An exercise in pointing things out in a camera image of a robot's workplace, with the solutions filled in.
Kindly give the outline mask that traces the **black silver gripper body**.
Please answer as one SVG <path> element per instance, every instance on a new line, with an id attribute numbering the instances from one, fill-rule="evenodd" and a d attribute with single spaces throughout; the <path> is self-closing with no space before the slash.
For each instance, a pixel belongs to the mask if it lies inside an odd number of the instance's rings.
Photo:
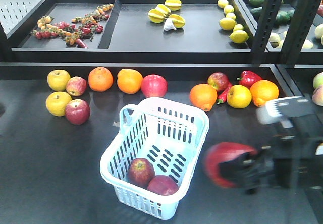
<path id="1" fill-rule="evenodd" d="M 267 101 L 256 110 L 263 125 L 279 123 L 284 133 L 274 136 L 270 152 L 274 162 L 274 175 L 278 185 L 291 188 L 298 182 L 298 168 L 315 158 L 322 144 L 322 133 L 309 134 L 304 117 L 314 115 L 308 99 L 302 96 L 283 97 Z"/>

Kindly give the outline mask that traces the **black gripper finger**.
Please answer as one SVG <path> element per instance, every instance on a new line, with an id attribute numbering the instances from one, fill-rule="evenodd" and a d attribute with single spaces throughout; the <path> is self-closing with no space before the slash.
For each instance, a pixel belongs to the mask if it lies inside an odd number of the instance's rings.
<path id="1" fill-rule="evenodd" d="M 262 180 L 274 173 L 274 163 L 265 156 L 241 155 L 218 164 L 223 186 L 243 188 L 247 194 L 255 194 Z"/>

